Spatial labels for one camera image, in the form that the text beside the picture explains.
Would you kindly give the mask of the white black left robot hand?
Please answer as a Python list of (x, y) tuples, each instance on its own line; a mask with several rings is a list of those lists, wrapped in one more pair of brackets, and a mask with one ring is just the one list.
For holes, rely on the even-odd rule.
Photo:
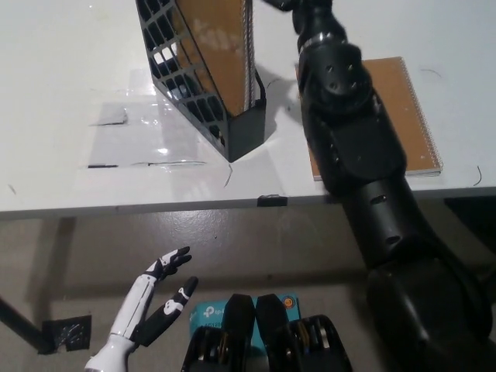
[(191, 260), (188, 246), (158, 257), (133, 282), (110, 329), (105, 345), (86, 363), (86, 371), (127, 371), (129, 355), (149, 346), (181, 315), (197, 285), (192, 276), (151, 316), (147, 316), (156, 286)]

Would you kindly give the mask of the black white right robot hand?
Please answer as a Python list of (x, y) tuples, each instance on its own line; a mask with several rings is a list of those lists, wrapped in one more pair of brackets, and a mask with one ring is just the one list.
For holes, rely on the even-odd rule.
[(332, 1), (269, 0), (266, 3), (281, 12), (292, 13), (299, 52), (324, 40), (347, 42), (346, 30), (332, 12)]

